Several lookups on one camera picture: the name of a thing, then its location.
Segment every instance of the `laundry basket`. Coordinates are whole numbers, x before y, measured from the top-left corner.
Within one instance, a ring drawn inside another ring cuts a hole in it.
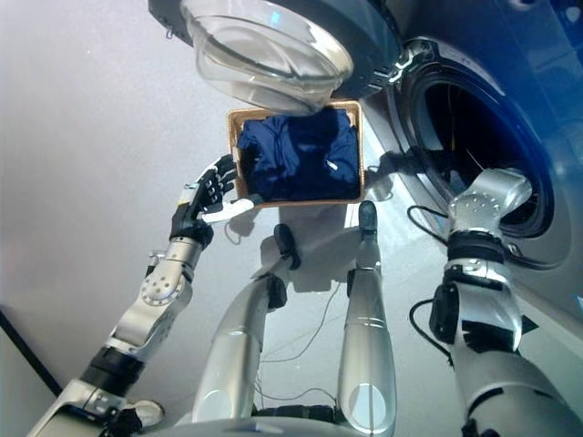
[[[358,203],[364,198],[364,166],[363,166],[363,110],[360,104],[354,100],[335,101],[328,107],[334,109],[346,110],[346,115],[350,120],[351,126],[356,127],[357,147],[358,147],[358,180],[359,192],[355,198],[322,198],[316,200],[278,200],[272,202],[264,202],[258,208],[269,207],[288,207],[288,206],[306,206],[306,205],[325,205],[325,204],[339,204],[339,203]],[[233,155],[233,159],[237,165],[238,177],[235,179],[235,189],[239,198],[247,197],[249,194],[248,184],[243,175],[241,167],[242,153],[244,150],[237,148],[237,142],[245,122],[248,120],[264,120],[266,117],[273,116],[272,112],[257,107],[250,107],[245,109],[234,109],[228,115],[228,138],[229,151]]]

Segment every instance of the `blue light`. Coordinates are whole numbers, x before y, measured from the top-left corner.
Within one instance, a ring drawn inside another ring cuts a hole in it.
[[[280,14],[277,12],[271,13],[271,25],[277,25],[280,22]]]

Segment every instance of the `folded clothes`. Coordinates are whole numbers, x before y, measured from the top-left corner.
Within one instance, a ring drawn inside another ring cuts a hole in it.
[[[237,147],[250,194],[267,201],[360,195],[358,139],[345,110],[245,122]]]

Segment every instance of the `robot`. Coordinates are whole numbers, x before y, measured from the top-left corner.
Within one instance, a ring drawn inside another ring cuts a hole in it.
[[[226,156],[196,183],[185,186],[172,217],[168,248],[152,254],[137,299],[85,372],[65,387],[29,437],[111,435],[109,424],[126,406],[129,389],[191,299],[194,269],[212,241],[210,225],[261,202],[223,201],[235,177],[235,165]],[[467,437],[583,435],[583,423],[518,351],[521,314],[499,224],[530,194],[524,176],[486,169],[449,205],[448,261],[435,291],[430,327],[449,349],[465,412],[462,434]],[[303,407],[301,417],[281,412],[265,417],[254,410],[265,318],[285,305],[284,273],[301,264],[289,228],[278,225],[274,236],[281,258],[256,275],[225,313],[196,395],[193,423],[160,435],[393,434],[395,372],[372,202],[359,207],[359,230],[356,267],[348,272],[350,301],[336,405]]]

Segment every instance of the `gray wall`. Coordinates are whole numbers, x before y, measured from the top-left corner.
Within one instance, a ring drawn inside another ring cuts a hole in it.
[[[0,330],[0,435],[26,435],[55,399]]]

